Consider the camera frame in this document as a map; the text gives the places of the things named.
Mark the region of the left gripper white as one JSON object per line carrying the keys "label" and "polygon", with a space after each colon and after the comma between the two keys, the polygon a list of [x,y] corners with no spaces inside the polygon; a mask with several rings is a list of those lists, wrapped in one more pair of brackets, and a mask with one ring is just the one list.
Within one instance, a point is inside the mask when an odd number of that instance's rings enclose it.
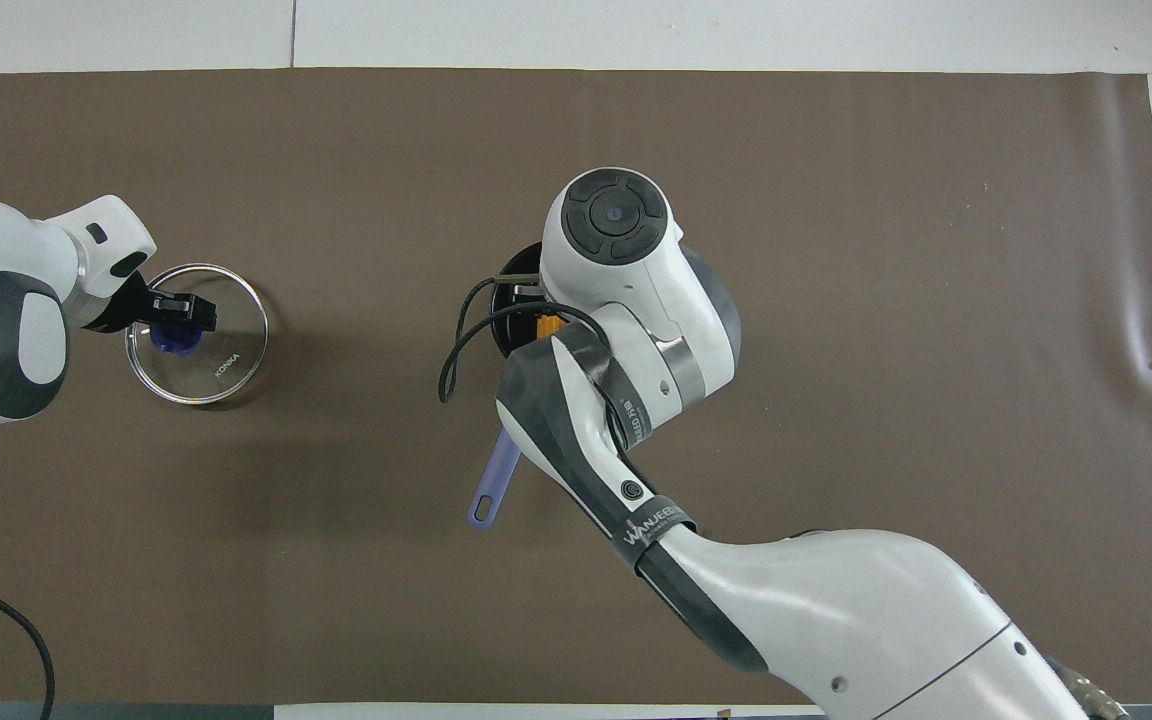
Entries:
{"label": "left gripper white", "polygon": [[217,329],[214,302],[192,293],[147,290],[141,266],[156,253],[156,242],[124,200],[105,195],[44,223],[65,232],[76,250],[76,281],[61,305],[74,327],[124,331],[150,306],[151,324],[192,323],[200,332]]}

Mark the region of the glass lid purple knob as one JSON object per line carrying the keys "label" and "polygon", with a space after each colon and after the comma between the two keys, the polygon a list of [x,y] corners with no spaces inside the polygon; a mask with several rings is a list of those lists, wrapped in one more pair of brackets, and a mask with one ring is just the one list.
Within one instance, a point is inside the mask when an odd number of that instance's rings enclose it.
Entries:
{"label": "glass lid purple knob", "polygon": [[270,314],[247,279],[215,264],[164,270],[147,290],[192,293],[214,302],[218,327],[192,323],[132,323],[126,353],[132,374],[157,397],[183,406],[219,404],[236,397],[259,372],[270,346]]}

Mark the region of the brown table mat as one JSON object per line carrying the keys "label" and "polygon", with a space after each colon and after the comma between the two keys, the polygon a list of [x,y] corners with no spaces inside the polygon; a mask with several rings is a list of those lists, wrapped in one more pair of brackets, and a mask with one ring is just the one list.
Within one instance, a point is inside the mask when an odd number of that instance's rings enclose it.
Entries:
{"label": "brown table mat", "polygon": [[499,429],[463,296],[582,172],[654,179],[742,318],[634,461],[718,541],[935,544],[1043,652],[1152,702],[1152,118],[1128,76],[228,70],[0,76],[0,200],[114,194],[146,274],[275,319],[200,409],[79,331],[0,427],[0,596],[63,702],[794,703],[682,626]]}

